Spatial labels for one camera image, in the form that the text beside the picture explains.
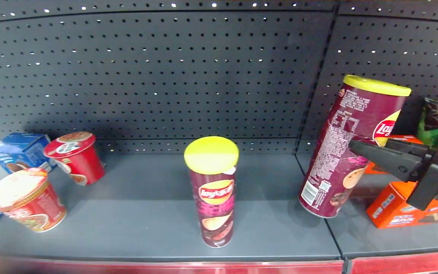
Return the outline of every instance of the yellow plastic cap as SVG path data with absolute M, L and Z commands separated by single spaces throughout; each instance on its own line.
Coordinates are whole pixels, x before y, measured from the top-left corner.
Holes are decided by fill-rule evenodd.
M 383 81 L 368 79 L 355 75 L 346 75 L 344 77 L 344 83 L 350 85 L 351 87 L 363 89 L 366 91 L 393 96 L 407 97 L 410 95 L 410 92 L 412 92 L 412 89 L 407 87 L 401 87 Z
M 194 172 L 214 175 L 226 172 L 238 163 L 240 150 L 231 140 L 219 136 L 197 139 L 190 143 L 184 158 Z

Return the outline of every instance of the noodle cup lid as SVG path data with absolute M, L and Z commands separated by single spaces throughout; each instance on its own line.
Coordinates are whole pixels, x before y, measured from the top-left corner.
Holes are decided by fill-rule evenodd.
M 12 173 L 0 181 L 0 208 L 10 207 L 38 190 L 48 173 L 42 168 L 28 168 Z
M 214 175 L 231 170 L 238 163 L 240 150 L 229 139 L 210 136 L 190 143 L 184 158 L 188 168 L 204 175 Z
M 72 132 L 50 142 L 43 150 L 43 154 L 48 158 L 65 158 L 84 151 L 95 141 L 96 136 L 90 132 Z
M 359 88 L 362 90 L 381 93 L 393 96 L 407 97 L 412 92 L 412 89 L 402 86 L 397 86 L 391 83 L 364 78 L 356 75 L 344 76 L 344 83 L 351 87 Z

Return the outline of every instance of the pegboard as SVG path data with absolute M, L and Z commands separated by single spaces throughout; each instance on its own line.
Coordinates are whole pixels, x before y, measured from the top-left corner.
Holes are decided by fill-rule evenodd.
M 238 1 L 238 0 L 0 0 L 0 21 L 31 17 L 62 16 L 67 14 L 91 14 L 114 12 L 155 11 L 332 11 L 335 1 L 287 0 L 287 1 Z
M 341 1 L 339 14 L 404 17 L 438 21 L 438 0 Z
M 303 11 L 2 21 L 0 138 L 295 138 L 331 22 Z
M 312 156 L 317 140 L 301 139 L 298 143 L 297 155 L 309 155 Z
M 339 16 L 302 139 L 316 139 L 344 75 L 412 88 L 393 130 L 414 134 L 422 98 L 438 99 L 438 21 Z
M 231 139 L 240 154 L 293 154 L 296 139 Z M 100 140 L 96 147 L 103 153 L 183 154 L 191 140 Z

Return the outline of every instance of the red noodle cup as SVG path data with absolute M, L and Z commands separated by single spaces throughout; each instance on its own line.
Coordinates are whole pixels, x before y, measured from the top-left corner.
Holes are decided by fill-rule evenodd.
M 20 170 L 0 181 L 0 211 L 35 232 L 49 231 L 67 215 L 42 168 Z
M 78 185 L 97 182 L 104 176 L 104 167 L 94 149 L 96 137 L 90 132 L 73 132 L 50 142 L 43 153 L 56 160 Z
M 344 77 L 298 196 L 308 211 L 324 218 L 337 215 L 368 163 L 348 148 L 349 141 L 384 146 L 410 92 L 382 81 Z
M 216 136 L 197 139 L 184 152 L 202 239 L 212 248 L 225 246 L 233 236 L 238 157 L 236 144 Z

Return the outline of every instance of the lay's chip can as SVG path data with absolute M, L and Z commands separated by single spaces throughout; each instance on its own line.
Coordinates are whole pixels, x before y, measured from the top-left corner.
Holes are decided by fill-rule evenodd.
M 223 137 L 204 137 L 187 146 L 184 158 L 202 239 L 212 248 L 223 247 L 233 236 L 238 147 Z
M 378 80 L 344 77 L 298 195 L 302 206 L 319 217 L 337 215 L 368 164 L 348 148 L 349 141 L 384 146 L 410 92 Z

